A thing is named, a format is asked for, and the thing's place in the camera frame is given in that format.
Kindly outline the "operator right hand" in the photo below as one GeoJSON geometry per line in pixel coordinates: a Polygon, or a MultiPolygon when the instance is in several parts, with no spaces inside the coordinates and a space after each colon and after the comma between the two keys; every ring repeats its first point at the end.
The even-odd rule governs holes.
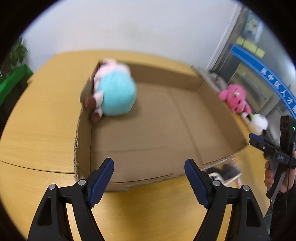
{"type": "MultiPolygon", "coordinates": [[[[271,188],[274,183],[273,172],[269,168],[269,161],[266,162],[265,166],[265,178],[264,184],[267,188],[271,188]]],[[[280,192],[285,193],[290,190],[295,181],[295,169],[290,169],[289,173],[286,174],[282,186],[280,187],[280,192]]]]}

